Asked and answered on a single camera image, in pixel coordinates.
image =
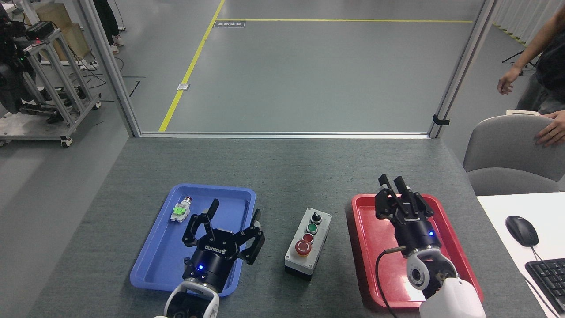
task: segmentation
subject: cart wheel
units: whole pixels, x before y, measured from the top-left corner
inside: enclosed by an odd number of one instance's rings
[[[72,138],[67,138],[67,139],[62,139],[61,140],[61,146],[63,146],[63,148],[69,148],[72,144]]]

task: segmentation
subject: person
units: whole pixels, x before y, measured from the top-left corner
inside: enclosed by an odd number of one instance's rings
[[[548,147],[565,143],[565,5],[544,24],[520,58],[500,78],[498,92],[511,93],[512,82],[522,68],[540,53],[536,73],[530,77],[516,109],[537,111],[553,119],[536,134],[536,143]]]
[[[96,7],[96,12],[102,23],[102,28],[104,28],[104,33],[106,34],[112,53],[119,53],[120,50],[118,50],[118,46],[123,46],[124,40],[120,36],[116,17],[108,4],[108,0],[94,0],[94,7]]]

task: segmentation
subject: blue tray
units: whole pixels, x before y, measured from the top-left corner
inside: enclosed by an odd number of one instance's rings
[[[173,208],[186,196],[192,198],[189,216],[182,223],[171,221]],[[174,186],[129,275],[133,286],[173,291],[182,282],[184,258],[191,257],[196,247],[186,247],[181,238],[186,230],[189,217],[209,208],[214,198],[220,201],[220,206],[212,219],[213,228],[236,233],[250,225],[255,205],[253,190],[189,183]],[[200,238],[205,233],[204,226],[200,226],[196,232],[196,238]],[[220,296],[231,294],[237,287],[241,264],[241,259],[236,260]]]

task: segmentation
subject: red tray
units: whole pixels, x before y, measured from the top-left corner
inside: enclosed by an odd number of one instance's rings
[[[442,243],[441,253],[453,262],[461,279],[468,281],[475,287],[480,300],[483,301],[483,291],[441,203],[431,195],[422,194],[422,197],[435,212],[434,216],[428,220]],[[379,220],[375,217],[374,194],[359,194],[351,200],[351,204],[356,229],[350,229],[350,234],[354,235],[353,233],[356,231],[358,238],[358,242],[356,239],[352,239],[351,243],[358,245],[353,246],[354,251],[360,251],[360,255],[354,253],[358,277],[363,277],[362,280],[368,285],[365,287],[368,288],[372,300],[385,307],[375,280],[375,262],[383,250],[398,246],[394,237],[394,227],[389,220]],[[412,287],[408,282],[406,259],[402,257],[401,253],[387,254],[381,258],[379,279],[386,300],[393,308],[418,308],[425,300],[422,292]],[[363,294],[363,282],[361,279],[359,282],[359,288]]]

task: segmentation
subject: red button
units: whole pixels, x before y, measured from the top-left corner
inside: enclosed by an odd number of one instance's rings
[[[296,253],[298,253],[302,257],[306,257],[312,251],[312,244],[301,239],[296,242],[294,248],[296,249]]]
[[[306,234],[304,234],[302,239],[307,241],[308,243],[312,244],[312,242],[314,241],[314,236],[310,233],[306,233]]]

